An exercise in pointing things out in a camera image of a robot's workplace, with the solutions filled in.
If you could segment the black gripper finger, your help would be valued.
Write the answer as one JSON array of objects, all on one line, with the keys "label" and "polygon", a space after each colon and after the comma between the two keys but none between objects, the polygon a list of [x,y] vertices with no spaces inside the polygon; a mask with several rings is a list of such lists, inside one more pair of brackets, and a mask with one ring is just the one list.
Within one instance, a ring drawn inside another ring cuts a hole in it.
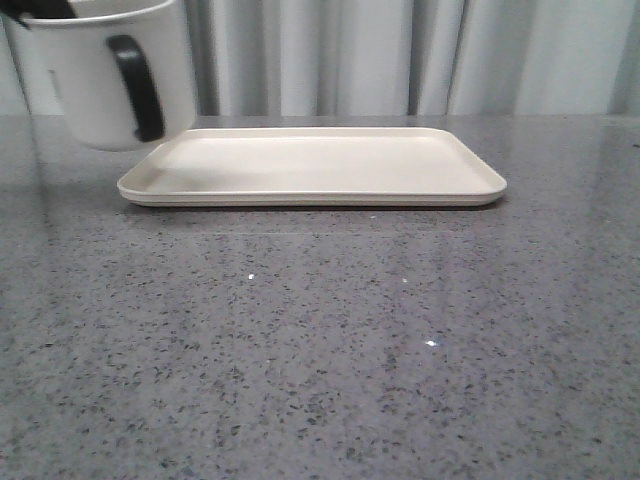
[{"label": "black gripper finger", "polygon": [[27,28],[26,19],[72,19],[75,11],[67,0],[1,0],[1,12]]}]

